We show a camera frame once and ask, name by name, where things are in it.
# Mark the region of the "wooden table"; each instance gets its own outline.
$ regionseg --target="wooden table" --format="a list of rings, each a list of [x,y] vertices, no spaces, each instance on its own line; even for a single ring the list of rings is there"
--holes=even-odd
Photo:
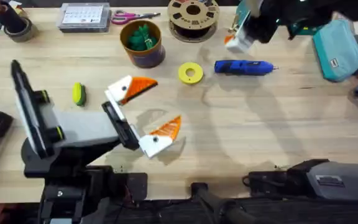
[[[186,198],[194,181],[210,184],[225,197],[248,194],[241,177],[252,170],[288,167],[311,158],[358,163],[358,104],[351,100],[349,81],[322,78],[311,37],[288,41],[279,29],[269,44],[255,44],[249,54],[234,55],[223,46],[235,7],[221,7],[219,27],[199,44],[176,40],[169,32],[167,9],[125,9],[161,12],[153,19],[162,31],[167,57],[152,69],[133,66],[119,42],[122,26],[108,34],[62,34],[56,28],[58,9],[27,9],[40,30],[22,44],[0,33],[0,111],[17,118],[0,143],[0,202],[38,202],[42,179],[26,179],[21,159],[25,139],[15,106],[10,63],[17,59],[35,89],[48,90],[61,110],[101,111],[104,90],[126,76],[146,76],[156,88],[125,105],[124,112],[139,130],[148,132],[182,115],[175,145],[149,160],[140,150],[117,147],[95,164],[117,172],[146,172],[149,199]],[[248,59],[272,62],[280,69],[264,77],[237,77],[213,72],[215,60]],[[194,86],[177,78],[179,66],[196,62],[204,69]],[[87,87],[84,108],[74,105],[74,82]]]

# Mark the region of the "teal backpack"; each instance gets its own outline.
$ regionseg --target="teal backpack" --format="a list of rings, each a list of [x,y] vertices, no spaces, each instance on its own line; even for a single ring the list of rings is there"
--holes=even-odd
[[[313,36],[325,79],[341,82],[358,69],[358,44],[344,19],[333,20]]]

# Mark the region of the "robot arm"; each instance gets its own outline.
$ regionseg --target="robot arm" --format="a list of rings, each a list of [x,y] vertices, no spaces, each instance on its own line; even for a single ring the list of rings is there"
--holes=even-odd
[[[358,1],[353,0],[246,0],[246,7],[250,14],[241,27],[247,39],[263,44],[270,41],[278,26],[287,26],[292,40],[304,27],[329,23],[334,11],[358,21]]]

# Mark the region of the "calendar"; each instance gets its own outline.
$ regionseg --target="calendar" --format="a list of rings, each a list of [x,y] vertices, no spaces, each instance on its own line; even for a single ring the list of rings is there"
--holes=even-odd
[[[69,6],[62,24],[100,23],[103,6]]]

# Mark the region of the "label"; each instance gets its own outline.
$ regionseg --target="label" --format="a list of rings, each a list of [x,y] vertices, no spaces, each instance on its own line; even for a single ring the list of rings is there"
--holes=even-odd
[[[139,67],[144,67],[144,68],[154,67],[159,63],[161,63],[161,61],[165,57],[165,49],[164,47],[161,46],[160,49],[154,50],[148,55],[143,55],[143,56],[131,55],[131,57],[134,64]]]
[[[249,63],[247,63],[247,65],[251,65],[251,66],[253,66],[253,65],[260,65],[260,62],[249,62]]]
[[[345,187],[344,182],[338,175],[316,175],[316,180],[322,186]]]
[[[331,61],[329,61],[331,63],[332,68],[336,68],[339,66],[338,64],[338,60],[336,60],[336,58],[332,59]]]
[[[100,23],[103,6],[68,6],[62,24]]]

